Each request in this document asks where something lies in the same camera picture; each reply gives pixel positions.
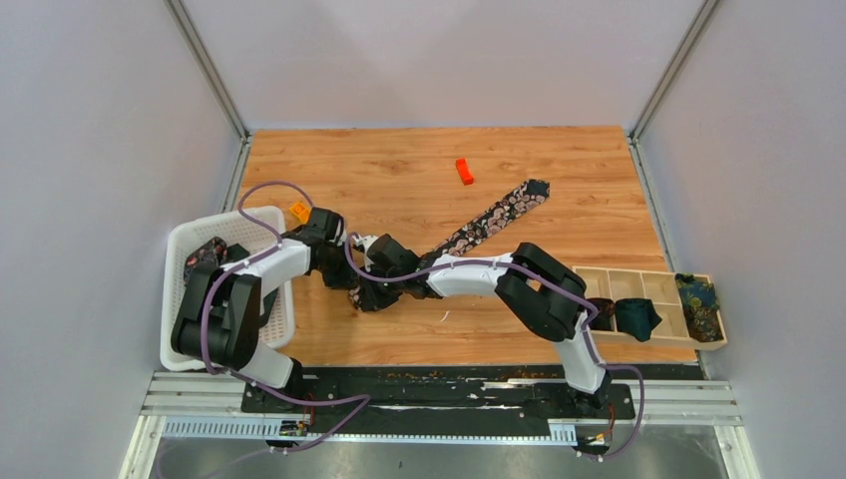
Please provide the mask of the black pink rose tie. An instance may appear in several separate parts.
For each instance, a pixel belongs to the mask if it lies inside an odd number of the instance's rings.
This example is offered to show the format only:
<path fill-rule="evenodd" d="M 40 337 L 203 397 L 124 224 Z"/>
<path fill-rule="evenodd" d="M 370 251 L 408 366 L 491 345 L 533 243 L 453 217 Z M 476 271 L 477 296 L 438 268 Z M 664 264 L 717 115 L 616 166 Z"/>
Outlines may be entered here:
<path fill-rule="evenodd" d="M 526 180 L 426 253 L 461 256 L 545 203 L 549 197 L 549 182 Z"/>

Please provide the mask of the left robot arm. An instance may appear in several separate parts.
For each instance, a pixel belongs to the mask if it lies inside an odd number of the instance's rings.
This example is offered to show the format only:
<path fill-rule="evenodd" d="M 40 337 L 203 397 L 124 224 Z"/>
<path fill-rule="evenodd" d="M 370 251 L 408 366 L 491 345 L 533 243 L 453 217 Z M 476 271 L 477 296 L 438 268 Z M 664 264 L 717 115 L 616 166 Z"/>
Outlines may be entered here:
<path fill-rule="evenodd" d="M 166 349 L 262 383 L 270 403 L 292 412 L 305 399 L 302 365 L 260 332 L 294 278 L 318 271 L 327 287 L 348 289 L 356 275 L 344 257 L 345 221 L 336 212 L 316 208 L 304 225 L 269 232 L 272 241 L 261 248 L 209 242 L 197 249 L 188 261 Z"/>

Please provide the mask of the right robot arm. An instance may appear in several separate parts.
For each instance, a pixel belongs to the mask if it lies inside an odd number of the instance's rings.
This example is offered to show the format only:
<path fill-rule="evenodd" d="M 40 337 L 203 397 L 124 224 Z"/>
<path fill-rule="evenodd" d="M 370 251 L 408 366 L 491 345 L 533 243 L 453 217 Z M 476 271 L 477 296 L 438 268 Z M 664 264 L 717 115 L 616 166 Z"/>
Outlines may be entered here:
<path fill-rule="evenodd" d="M 389 235 L 353 234 L 345 252 L 359 250 L 362 307 L 379 310 L 406 294 L 416 299 L 497 297 L 534 335 L 557 351 L 571 387 L 570 402 L 595 416 L 610 402 L 607 372 L 589 325 L 599 313 L 586 298 L 586 283 L 539 246 L 522 242 L 508 253 L 460 257 L 435 251 L 417 255 Z"/>

